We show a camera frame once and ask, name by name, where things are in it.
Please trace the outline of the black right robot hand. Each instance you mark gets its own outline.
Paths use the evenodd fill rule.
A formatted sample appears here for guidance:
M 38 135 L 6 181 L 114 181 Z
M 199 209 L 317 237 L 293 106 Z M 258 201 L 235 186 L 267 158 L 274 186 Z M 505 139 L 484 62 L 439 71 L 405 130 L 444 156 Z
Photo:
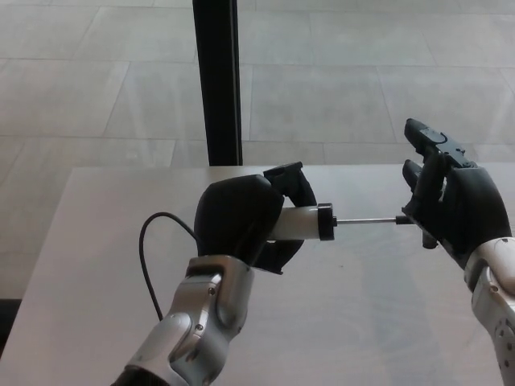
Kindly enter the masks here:
M 406 160 L 402 175 L 412 196 L 402 212 L 440 243 L 460 268 L 472 252 L 494 239 L 511 237 L 501 194 L 490 174 L 443 132 L 413 118 L 404 135 L 422 156 Z

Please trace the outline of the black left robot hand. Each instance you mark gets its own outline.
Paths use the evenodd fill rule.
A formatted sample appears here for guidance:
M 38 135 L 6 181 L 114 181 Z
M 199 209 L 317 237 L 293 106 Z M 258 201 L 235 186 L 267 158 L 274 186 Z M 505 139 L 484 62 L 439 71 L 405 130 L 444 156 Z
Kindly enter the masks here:
M 250 267 L 281 275 L 300 250 L 301 240 L 271 242 L 285 198 L 296 207 L 317 204 L 315 194 L 294 162 L 212 183 L 198 202 L 194 233 L 198 254 L 235 257 Z

